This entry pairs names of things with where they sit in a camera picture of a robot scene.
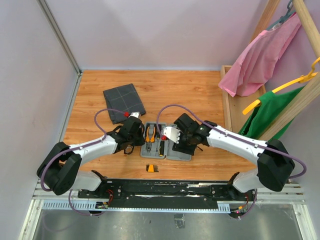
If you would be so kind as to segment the black yellow slim screwdriver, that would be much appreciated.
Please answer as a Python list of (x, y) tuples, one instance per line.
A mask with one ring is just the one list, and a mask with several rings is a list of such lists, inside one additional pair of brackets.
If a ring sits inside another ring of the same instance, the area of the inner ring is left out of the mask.
[(159, 145), (159, 151), (158, 151), (160, 157), (164, 156), (164, 151), (165, 151), (165, 141), (161, 140)]

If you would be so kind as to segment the grey plastic tool case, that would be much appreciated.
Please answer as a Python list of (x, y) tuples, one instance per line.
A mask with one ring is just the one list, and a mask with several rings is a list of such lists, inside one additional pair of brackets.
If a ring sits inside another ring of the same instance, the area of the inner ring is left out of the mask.
[[(189, 154), (185, 154), (182, 152), (177, 152), (173, 151), (173, 145), (174, 142), (171, 140), (163, 140), (165, 141), (164, 144), (164, 155), (159, 156), (159, 148), (160, 148), (160, 142), (161, 138), (159, 140), (156, 140), (156, 135), (155, 135), (155, 142), (152, 144), (151, 151), (147, 152), (146, 150), (146, 129), (147, 129), (147, 124), (154, 125), (155, 128), (157, 126), (157, 123), (155, 121), (148, 121), (144, 126), (144, 137), (145, 137), (145, 143), (144, 145), (140, 148), (140, 156), (143, 158), (151, 158), (151, 159), (168, 159), (168, 160), (173, 160), (173, 161), (190, 161), (192, 159), (192, 156)], [(167, 125), (165, 122), (158, 123), (161, 124), (161, 131), (168, 126), (174, 127), (174, 124)]]

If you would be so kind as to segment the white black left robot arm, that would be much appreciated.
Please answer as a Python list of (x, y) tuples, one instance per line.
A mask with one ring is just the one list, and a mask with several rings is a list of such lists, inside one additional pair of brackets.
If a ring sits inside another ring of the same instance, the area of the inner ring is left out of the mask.
[(103, 197), (107, 193), (107, 185), (102, 182), (102, 177), (94, 172), (79, 172), (80, 166), (102, 156), (125, 151), (129, 146), (142, 146), (145, 142), (143, 131), (142, 121), (130, 115), (123, 125), (97, 139), (74, 145), (63, 141), (56, 143), (36, 171), (42, 189), (59, 196), (74, 189), (77, 183), (96, 198)]

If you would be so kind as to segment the orange black pliers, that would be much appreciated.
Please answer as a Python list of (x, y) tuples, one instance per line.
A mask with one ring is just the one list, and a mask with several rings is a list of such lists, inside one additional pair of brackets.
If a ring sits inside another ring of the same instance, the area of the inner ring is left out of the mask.
[(156, 127), (154, 124), (147, 124), (145, 132), (146, 151), (149, 153), (152, 149), (152, 144), (155, 142)]

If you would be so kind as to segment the black yellow thick screwdriver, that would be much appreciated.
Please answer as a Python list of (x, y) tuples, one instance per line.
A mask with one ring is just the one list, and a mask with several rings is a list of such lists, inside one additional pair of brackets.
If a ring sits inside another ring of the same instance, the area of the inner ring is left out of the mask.
[(155, 134), (156, 140), (159, 140), (161, 138), (161, 130), (162, 130), (162, 125), (157, 124), (156, 125), (156, 134)]

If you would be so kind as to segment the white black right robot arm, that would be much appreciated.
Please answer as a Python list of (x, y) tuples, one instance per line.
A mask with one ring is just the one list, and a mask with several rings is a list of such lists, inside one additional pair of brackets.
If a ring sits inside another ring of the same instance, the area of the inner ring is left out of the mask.
[(167, 126), (163, 133), (173, 141), (172, 149), (176, 152), (193, 155), (198, 145), (204, 145), (223, 149), (255, 164), (255, 169), (236, 172), (228, 181), (226, 193), (232, 200), (263, 187), (281, 192), (295, 168), (281, 141), (245, 137), (211, 121), (198, 123), (186, 113), (172, 126)]

